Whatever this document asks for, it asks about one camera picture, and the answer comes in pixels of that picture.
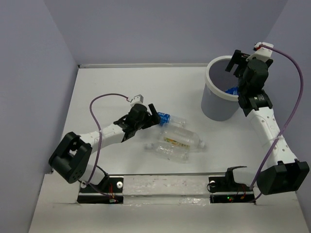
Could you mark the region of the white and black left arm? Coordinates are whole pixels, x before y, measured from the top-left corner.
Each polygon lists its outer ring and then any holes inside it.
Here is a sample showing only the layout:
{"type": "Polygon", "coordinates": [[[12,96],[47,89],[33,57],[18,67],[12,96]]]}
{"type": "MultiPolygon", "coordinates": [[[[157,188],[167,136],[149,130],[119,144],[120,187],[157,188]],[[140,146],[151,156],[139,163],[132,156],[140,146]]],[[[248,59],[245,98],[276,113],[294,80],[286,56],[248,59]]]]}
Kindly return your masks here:
{"type": "Polygon", "coordinates": [[[102,192],[107,188],[109,175],[90,163],[91,154],[107,146],[122,143],[135,136],[141,129],[160,123],[154,105],[148,107],[136,103],[129,113],[102,130],[77,135],[67,133],[49,158],[49,165],[69,184],[77,181],[102,192]]]}

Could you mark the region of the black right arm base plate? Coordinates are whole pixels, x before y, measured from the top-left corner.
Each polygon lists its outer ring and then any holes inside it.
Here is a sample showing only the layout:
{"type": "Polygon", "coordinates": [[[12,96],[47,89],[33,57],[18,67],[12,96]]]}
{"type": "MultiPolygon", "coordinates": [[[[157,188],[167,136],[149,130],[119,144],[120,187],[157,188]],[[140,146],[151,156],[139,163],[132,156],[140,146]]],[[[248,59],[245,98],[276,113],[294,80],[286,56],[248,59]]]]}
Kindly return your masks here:
{"type": "Polygon", "coordinates": [[[209,177],[207,191],[211,204],[249,203],[255,199],[254,192],[248,186],[230,182],[225,176],[209,177]]]}

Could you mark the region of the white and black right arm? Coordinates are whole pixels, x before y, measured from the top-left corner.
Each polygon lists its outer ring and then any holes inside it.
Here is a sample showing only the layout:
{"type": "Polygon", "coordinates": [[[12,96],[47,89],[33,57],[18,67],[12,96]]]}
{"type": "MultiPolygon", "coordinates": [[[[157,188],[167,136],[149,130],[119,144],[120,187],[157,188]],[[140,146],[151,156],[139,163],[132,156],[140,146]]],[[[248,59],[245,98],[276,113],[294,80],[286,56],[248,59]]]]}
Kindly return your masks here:
{"type": "Polygon", "coordinates": [[[224,177],[228,190],[241,184],[250,189],[257,187],[263,195],[297,191],[310,171],[307,162],[301,162],[289,148],[279,128],[273,105],[263,90],[268,78],[268,68],[273,63],[272,51],[259,48],[248,55],[235,50],[226,67],[230,72],[237,65],[234,76],[238,78],[238,103],[244,115],[256,131],[266,153],[255,169],[245,166],[228,168],[230,175],[224,177]]]}

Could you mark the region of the blue label bottle sideways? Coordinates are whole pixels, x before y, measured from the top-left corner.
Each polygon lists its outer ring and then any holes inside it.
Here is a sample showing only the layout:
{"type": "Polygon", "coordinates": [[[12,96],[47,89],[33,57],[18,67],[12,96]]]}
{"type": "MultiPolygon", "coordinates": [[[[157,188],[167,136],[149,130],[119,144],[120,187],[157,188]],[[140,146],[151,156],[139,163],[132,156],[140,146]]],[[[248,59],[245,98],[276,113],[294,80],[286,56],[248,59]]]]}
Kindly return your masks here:
{"type": "Polygon", "coordinates": [[[157,114],[160,116],[160,126],[163,126],[164,124],[171,124],[180,128],[184,128],[186,125],[186,120],[183,118],[163,112],[158,112],[157,114]]]}

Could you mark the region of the blue label Chinese text bottle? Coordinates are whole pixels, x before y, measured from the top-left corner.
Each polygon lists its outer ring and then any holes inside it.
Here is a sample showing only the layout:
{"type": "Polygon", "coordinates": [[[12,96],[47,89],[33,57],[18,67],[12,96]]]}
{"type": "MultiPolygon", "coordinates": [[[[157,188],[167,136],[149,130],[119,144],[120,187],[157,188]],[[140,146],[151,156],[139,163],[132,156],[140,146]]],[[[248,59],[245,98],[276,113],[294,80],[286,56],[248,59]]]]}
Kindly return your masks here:
{"type": "Polygon", "coordinates": [[[225,92],[227,94],[230,94],[230,95],[238,96],[239,95],[239,88],[238,88],[238,86],[234,86],[232,88],[227,89],[225,92]]]}

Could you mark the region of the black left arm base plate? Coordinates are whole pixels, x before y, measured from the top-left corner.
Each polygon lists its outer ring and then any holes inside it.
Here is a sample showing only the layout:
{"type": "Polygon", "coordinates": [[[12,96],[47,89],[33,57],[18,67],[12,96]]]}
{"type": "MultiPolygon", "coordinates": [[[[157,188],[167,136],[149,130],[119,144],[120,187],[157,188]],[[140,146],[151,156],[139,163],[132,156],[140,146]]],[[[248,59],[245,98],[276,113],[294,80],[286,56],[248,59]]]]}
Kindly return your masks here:
{"type": "Polygon", "coordinates": [[[77,196],[80,204],[123,204],[123,176],[110,176],[98,185],[81,185],[77,196]]]}

